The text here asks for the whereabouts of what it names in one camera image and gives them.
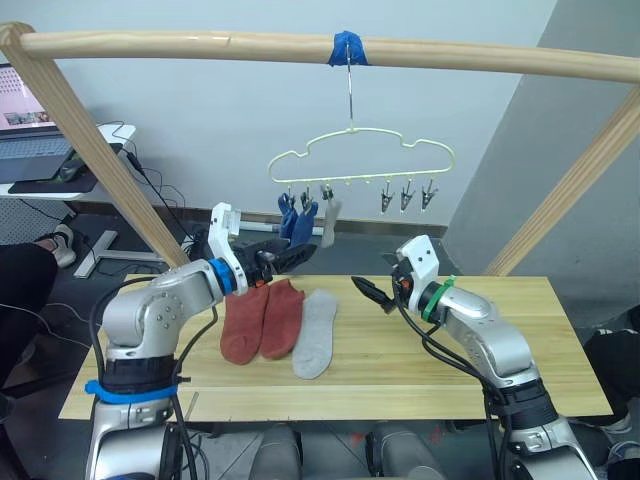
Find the wooden frame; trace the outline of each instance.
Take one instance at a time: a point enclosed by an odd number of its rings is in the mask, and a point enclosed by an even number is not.
[[[640,60],[573,50],[363,38],[371,65],[446,68],[608,80],[635,84],[627,99],[516,235],[491,262],[489,275],[507,275],[535,247],[640,131]],[[0,49],[51,118],[139,232],[170,266],[187,257],[129,171],[113,154],[55,58],[208,58],[326,63],[331,35],[235,32],[35,33],[25,24],[0,25]]]

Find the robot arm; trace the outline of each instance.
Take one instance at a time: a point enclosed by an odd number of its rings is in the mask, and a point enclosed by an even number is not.
[[[305,262],[315,245],[288,248],[283,239],[229,245],[240,212],[228,204],[212,211],[212,260],[169,270],[146,287],[113,298],[102,316],[109,344],[104,374],[88,389],[96,393],[86,480],[177,479],[180,433],[166,423],[173,413],[180,331],[194,315],[242,295]]]
[[[426,235],[396,251],[393,300],[371,282],[352,278],[386,313],[399,303],[446,330],[464,348],[475,371],[496,394],[492,413],[508,427],[508,448],[519,456],[511,468],[516,478],[596,479],[567,420],[556,412],[524,336],[502,319],[490,300],[439,284],[434,252]]]

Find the blue tape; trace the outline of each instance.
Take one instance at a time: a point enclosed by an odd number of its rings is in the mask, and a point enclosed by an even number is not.
[[[217,258],[212,258],[209,260],[209,263],[214,268],[218,277],[222,281],[222,293],[223,295],[229,295],[233,292],[233,284],[231,283],[231,278],[233,277],[233,273],[225,262],[218,260]]]
[[[103,402],[114,405],[125,405],[127,403],[140,403],[148,402],[149,400],[169,398],[171,395],[178,393],[178,386],[172,385],[161,390],[153,390],[152,392],[125,394],[108,392],[97,380],[89,380],[84,386],[84,391],[90,395],[97,395]]]
[[[333,37],[333,52],[331,52],[327,63],[332,67],[334,65],[346,65],[347,43],[349,44],[349,63],[351,65],[369,65],[364,54],[362,40],[357,34],[347,30],[342,33],[336,33]]]

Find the laptop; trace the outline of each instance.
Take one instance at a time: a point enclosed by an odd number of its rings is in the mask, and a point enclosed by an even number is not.
[[[72,153],[15,69],[0,64],[0,183],[53,178]]]

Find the blue ring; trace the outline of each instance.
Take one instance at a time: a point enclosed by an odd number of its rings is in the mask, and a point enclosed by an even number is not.
[[[211,260],[209,260],[209,263],[222,281],[223,295],[229,295],[231,292],[233,292],[233,284],[231,283],[233,273],[231,272],[229,265],[221,260],[218,260],[217,258],[212,258]]]
[[[145,393],[112,393],[105,390],[97,380],[89,380],[84,386],[84,391],[88,394],[96,394],[98,398],[104,402],[114,405],[125,405],[128,403],[141,403],[150,400],[159,400],[161,398],[169,398],[178,392],[178,387],[172,385],[161,390],[153,390],[152,392]]]

